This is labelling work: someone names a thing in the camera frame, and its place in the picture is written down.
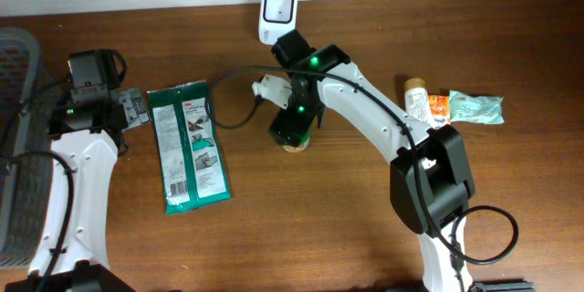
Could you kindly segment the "white tube brown cap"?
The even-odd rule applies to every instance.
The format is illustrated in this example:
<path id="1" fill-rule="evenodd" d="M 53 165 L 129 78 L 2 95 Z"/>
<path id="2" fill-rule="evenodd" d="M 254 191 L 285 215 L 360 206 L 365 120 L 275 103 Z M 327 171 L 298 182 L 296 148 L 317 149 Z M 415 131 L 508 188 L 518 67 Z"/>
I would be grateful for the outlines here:
<path id="1" fill-rule="evenodd" d="M 436 129 L 425 81 L 421 78 L 410 78 L 404 82 L 404 91 L 407 114 Z"/>

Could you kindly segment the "teal white wipes pack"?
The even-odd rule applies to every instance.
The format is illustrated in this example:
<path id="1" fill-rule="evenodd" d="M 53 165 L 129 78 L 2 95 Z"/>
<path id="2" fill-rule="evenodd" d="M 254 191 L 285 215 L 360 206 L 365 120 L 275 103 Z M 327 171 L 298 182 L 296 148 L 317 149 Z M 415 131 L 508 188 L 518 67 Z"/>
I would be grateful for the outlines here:
<path id="1" fill-rule="evenodd" d="M 183 214 L 229 200 L 231 193 L 215 126 L 207 111 L 207 83 L 149 90 L 147 100 L 159 153 L 165 212 Z"/>

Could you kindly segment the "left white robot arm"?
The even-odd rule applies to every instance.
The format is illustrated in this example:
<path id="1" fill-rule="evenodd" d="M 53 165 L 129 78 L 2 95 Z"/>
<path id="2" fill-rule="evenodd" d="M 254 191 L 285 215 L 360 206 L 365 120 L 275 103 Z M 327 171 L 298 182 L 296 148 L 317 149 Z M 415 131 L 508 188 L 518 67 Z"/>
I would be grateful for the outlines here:
<path id="1" fill-rule="evenodd" d="M 129 291 L 110 271 L 106 221 L 110 179 L 129 150 L 127 115 L 118 90 L 128 66 L 114 49 L 68 58 L 70 86 L 47 121 L 50 147 L 6 157 L 22 165 L 40 157 L 52 163 L 50 193 L 40 241 L 24 280 L 7 291 Z"/>

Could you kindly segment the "mint green wipes packet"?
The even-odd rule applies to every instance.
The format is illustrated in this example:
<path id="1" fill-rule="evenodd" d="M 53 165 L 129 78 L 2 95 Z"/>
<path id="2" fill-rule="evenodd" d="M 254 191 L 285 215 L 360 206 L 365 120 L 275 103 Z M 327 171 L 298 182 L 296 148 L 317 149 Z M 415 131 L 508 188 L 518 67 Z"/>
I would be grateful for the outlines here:
<path id="1" fill-rule="evenodd" d="M 451 122 L 462 121 L 497 125 L 503 118 L 503 97 L 469 96 L 460 91 L 449 92 Z"/>

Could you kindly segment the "small orange carton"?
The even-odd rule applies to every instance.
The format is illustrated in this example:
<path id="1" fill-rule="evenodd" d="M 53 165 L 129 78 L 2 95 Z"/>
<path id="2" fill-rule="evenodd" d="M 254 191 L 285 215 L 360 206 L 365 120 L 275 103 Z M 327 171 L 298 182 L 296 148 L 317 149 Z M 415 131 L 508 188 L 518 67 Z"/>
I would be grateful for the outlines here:
<path id="1" fill-rule="evenodd" d="M 440 129 L 451 123 L 451 111 L 448 96 L 429 95 L 430 110 L 432 114 L 431 125 L 435 129 Z"/>

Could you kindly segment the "green lid jar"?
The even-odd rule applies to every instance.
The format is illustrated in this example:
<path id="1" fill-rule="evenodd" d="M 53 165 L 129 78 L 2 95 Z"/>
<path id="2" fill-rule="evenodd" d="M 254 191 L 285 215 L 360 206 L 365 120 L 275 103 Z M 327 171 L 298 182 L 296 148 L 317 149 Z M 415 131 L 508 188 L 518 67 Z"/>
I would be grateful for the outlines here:
<path id="1" fill-rule="evenodd" d="M 308 132 L 300 138 L 300 143 L 298 146 L 283 145 L 282 148 L 289 153 L 300 153 L 308 147 L 310 134 L 311 130 L 308 130 Z"/>

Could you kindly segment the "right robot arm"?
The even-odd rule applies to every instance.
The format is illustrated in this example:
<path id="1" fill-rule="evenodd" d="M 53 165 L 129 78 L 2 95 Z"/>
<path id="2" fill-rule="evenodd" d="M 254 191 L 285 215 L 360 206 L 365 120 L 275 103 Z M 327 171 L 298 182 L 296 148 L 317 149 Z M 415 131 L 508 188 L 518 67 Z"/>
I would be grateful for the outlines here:
<path id="1" fill-rule="evenodd" d="M 325 110 L 350 122 L 390 166 L 391 205 L 414 232 L 422 252 L 422 286 L 427 291 L 532 291 L 526 281 L 475 282 L 469 265 L 492 265 L 515 248 L 516 219 L 501 210 L 512 237 L 498 255 L 477 259 L 464 251 L 464 226 L 475 185 L 464 141 L 451 126 L 439 129 L 419 120 L 373 87 L 358 66 L 335 45 L 311 47 L 298 31 L 280 36 L 271 48 L 288 79 L 276 88 L 280 110 L 269 131 L 283 147 L 307 146 L 311 126 Z"/>

